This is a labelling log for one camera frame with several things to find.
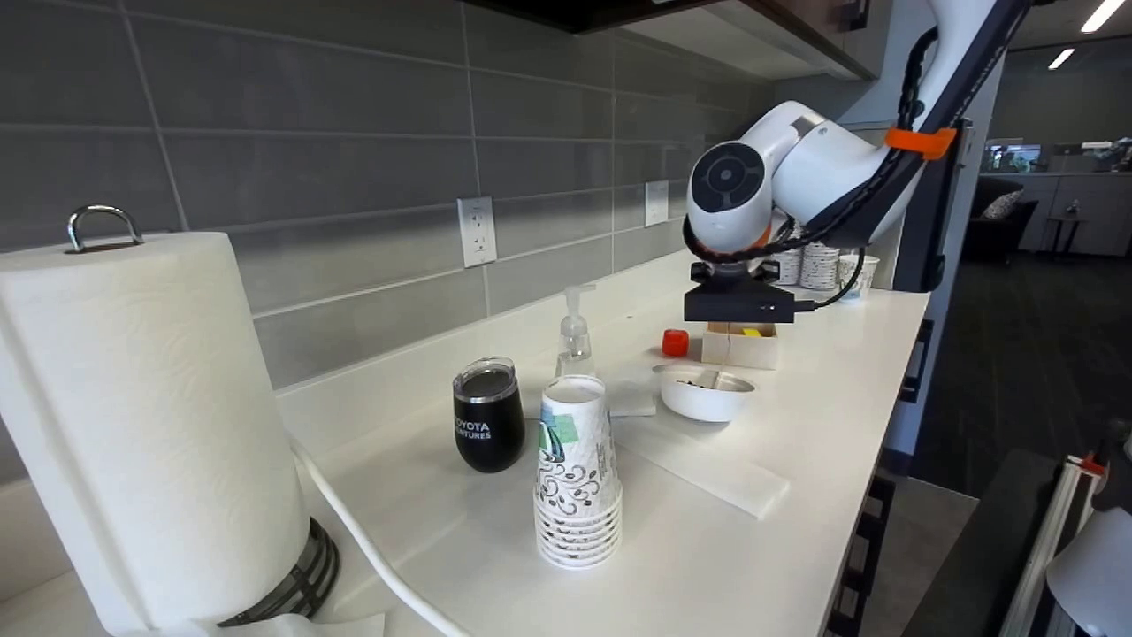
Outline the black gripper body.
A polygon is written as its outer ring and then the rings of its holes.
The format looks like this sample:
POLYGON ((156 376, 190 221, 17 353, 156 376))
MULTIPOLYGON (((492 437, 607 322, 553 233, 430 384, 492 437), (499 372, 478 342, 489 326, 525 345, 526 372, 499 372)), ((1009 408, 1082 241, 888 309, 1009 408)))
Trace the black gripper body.
POLYGON ((779 257, 742 257, 742 260, 695 260, 689 280, 702 286, 732 286, 732 283, 779 283, 779 257))

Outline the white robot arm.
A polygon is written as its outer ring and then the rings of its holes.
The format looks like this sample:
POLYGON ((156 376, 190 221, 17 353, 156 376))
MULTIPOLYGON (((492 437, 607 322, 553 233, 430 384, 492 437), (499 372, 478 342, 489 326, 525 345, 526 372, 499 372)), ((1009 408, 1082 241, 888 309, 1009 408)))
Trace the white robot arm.
POLYGON ((927 0, 933 23, 906 60, 899 119, 880 142, 786 99, 740 139, 711 146, 686 181, 683 241, 695 280, 801 244, 868 249, 903 211, 927 161, 954 139, 1032 0, 927 0))

